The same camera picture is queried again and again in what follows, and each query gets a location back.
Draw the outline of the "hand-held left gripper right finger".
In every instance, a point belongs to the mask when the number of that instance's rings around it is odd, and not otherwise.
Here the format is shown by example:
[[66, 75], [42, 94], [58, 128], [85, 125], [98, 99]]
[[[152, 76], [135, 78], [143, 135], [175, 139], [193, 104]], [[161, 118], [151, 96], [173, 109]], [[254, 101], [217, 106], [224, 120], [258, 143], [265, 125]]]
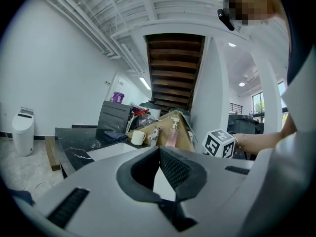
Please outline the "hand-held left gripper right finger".
[[160, 147], [160, 169], [175, 192], [162, 208], [182, 237], [234, 236], [248, 205], [234, 201], [252, 164]]

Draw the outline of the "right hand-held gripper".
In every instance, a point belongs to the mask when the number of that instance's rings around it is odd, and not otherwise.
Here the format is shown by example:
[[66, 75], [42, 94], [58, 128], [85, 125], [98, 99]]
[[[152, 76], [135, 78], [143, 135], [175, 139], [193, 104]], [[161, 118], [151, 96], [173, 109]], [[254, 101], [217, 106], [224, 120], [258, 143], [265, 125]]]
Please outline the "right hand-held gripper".
[[202, 154], [218, 158], [232, 158], [235, 150], [235, 138], [229, 133], [216, 129], [207, 132], [202, 143]]

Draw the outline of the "pink pump bottle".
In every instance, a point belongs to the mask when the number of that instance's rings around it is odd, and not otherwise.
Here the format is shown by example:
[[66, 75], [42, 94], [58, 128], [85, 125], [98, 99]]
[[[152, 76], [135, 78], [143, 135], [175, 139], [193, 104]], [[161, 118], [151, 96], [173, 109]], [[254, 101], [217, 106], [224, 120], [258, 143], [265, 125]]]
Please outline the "pink pump bottle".
[[173, 124], [169, 130], [169, 135], [165, 143], [165, 146], [176, 147], [176, 142], [177, 142], [177, 138], [179, 134], [178, 123], [180, 120], [178, 118], [172, 118], [172, 120], [173, 120]]

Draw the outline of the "person's right forearm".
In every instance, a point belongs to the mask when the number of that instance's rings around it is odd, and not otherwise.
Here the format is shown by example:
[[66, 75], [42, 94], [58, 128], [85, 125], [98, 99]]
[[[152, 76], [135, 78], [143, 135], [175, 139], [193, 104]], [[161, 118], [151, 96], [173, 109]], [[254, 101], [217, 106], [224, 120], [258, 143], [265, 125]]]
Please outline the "person's right forearm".
[[286, 123], [281, 132], [269, 134], [246, 134], [245, 148], [246, 153], [257, 155], [260, 151], [268, 148], [274, 148], [279, 141], [297, 131], [294, 124]]

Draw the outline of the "gold bangle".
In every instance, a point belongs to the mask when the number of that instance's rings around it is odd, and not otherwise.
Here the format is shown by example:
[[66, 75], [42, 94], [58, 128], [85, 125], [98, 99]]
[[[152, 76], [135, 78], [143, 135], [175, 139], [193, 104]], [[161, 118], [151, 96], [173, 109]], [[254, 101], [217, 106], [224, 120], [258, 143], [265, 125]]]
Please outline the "gold bangle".
[[237, 143], [237, 148], [243, 150], [246, 144], [246, 135], [245, 134], [234, 134], [235, 142]]

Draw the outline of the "cardboard box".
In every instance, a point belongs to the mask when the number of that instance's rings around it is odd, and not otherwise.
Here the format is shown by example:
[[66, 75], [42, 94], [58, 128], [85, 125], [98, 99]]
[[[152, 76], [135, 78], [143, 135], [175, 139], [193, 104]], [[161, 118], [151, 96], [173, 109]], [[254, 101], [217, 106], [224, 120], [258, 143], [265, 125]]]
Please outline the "cardboard box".
[[[152, 123], [141, 129], [135, 129], [135, 130], [142, 131], [146, 134], [146, 139], [144, 140], [143, 144], [150, 146], [148, 135], [152, 134], [155, 126], [161, 127], [161, 131], [159, 133], [156, 146], [165, 146], [165, 143], [169, 135], [169, 130], [173, 124], [172, 118], [178, 118], [180, 120], [178, 123], [179, 134], [178, 134], [178, 138], [176, 142], [176, 148], [189, 151], [189, 152], [194, 152], [195, 149], [189, 135], [189, 133], [192, 132], [192, 128], [190, 127], [190, 124], [188, 123], [188, 121], [185, 119], [185, 117], [182, 115], [180, 111], [172, 111], [168, 114], [161, 116], [157, 122]], [[133, 131], [135, 130], [132, 130], [127, 133], [127, 137], [129, 140], [131, 140]]]

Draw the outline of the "black metal railing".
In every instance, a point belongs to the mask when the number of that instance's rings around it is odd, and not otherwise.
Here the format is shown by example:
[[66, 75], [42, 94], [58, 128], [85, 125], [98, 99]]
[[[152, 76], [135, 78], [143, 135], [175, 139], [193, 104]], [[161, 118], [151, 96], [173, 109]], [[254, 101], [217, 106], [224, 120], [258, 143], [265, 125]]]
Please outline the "black metal railing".
[[229, 113], [241, 115], [243, 111], [243, 106], [235, 103], [229, 103]]

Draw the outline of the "black marble vanity counter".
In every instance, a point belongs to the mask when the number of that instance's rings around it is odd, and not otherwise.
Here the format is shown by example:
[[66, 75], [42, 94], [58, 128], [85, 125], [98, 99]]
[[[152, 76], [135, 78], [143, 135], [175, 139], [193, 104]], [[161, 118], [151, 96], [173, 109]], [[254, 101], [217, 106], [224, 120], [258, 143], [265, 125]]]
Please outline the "black marble vanity counter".
[[97, 128], [56, 128], [55, 149], [60, 162], [63, 178], [75, 173], [83, 166], [94, 162], [87, 152], [108, 147], [117, 143], [126, 143], [137, 149], [147, 147], [135, 146], [127, 139], [117, 141]]

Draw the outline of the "large window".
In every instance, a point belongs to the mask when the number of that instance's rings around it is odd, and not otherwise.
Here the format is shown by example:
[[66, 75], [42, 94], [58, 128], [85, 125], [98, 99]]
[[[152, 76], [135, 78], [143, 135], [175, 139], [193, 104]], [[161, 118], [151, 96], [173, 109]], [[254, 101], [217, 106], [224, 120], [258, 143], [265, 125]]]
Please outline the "large window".
[[[285, 90], [286, 90], [286, 85], [285, 83], [279, 82], [278, 83], [278, 89], [279, 89], [279, 93], [280, 95], [282, 95]], [[265, 114], [265, 105], [264, 105], [264, 95], [263, 92], [260, 92], [256, 95], [252, 96], [252, 106], [253, 106], [253, 111], [252, 113], [254, 114], [254, 116], [256, 118], [259, 119], [260, 122], [264, 122], [265, 118], [264, 118], [264, 114]], [[287, 115], [288, 115], [288, 110], [287, 110], [287, 105], [285, 104], [285, 102], [281, 99], [281, 107], [282, 107], [282, 125], [284, 125]]]

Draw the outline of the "wooden planks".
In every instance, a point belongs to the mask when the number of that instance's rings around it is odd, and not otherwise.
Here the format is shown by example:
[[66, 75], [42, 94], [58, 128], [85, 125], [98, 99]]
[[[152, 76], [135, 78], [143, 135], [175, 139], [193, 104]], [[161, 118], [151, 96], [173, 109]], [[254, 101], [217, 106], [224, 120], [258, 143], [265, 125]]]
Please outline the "wooden planks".
[[60, 170], [60, 162], [55, 149], [55, 137], [45, 136], [46, 153], [52, 171]]

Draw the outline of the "red ribbon item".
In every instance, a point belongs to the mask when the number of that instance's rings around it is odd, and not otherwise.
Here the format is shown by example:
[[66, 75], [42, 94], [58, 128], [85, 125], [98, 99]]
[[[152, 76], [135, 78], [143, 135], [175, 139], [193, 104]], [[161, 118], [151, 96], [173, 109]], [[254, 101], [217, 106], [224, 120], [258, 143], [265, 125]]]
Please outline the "red ribbon item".
[[135, 114], [135, 115], [144, 115], [144, 114], [147, 114], [150, 110], [148, 108], [145, 108], [145, 109], [142, 109], [140, 107], [133, 107], [132, 108], [132, 112]]

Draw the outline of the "wooden staircase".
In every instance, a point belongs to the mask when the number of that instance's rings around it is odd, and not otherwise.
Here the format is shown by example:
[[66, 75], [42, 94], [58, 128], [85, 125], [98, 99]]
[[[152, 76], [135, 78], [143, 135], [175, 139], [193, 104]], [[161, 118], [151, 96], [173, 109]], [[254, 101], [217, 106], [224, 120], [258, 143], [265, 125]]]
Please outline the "wooden staircase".
[[184, 33], [145, 36], [151, 101], [164, 115], [173, 109], [190, 111], [204, 51], [205, 37]]

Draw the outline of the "purple container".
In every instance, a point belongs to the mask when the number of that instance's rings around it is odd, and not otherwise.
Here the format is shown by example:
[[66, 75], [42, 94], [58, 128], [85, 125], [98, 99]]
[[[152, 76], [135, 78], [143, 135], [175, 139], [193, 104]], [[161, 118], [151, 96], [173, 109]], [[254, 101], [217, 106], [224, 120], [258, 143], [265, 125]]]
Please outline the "purple container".
[[123, 99], [124, 99], [125, 95], [121, 92], [117, 92], [115, 91], [112, 95], [112, 97], [110, 98], [110, 101], [113, 103], [119, 103], [121, 104]]

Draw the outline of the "ceiling tube lamp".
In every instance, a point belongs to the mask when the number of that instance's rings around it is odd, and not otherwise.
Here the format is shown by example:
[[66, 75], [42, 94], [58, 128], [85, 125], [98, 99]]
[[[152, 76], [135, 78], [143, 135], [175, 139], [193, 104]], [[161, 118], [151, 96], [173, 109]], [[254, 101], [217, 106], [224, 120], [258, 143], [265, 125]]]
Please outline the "ceiling tube lamp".
[[143, 83], [143, 85], [147, 88], [147, 90], [151, 90], [151, 87], [149, 84], [146, 82], [144, 77], [139, 77], [140, 81]]

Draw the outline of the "person's dark top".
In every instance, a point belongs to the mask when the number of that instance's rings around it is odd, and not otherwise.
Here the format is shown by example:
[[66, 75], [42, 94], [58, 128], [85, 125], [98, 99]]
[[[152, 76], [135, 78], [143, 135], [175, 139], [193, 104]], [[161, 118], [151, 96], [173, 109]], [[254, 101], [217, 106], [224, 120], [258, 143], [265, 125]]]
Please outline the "person's dark top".
[[311, 48], [316, 41], [316, 1], [301, 0], [300, 4], [289, 4], [290, 14], [287, 16], [291, 48], [287, 70], [287, 84], [300, 72]]

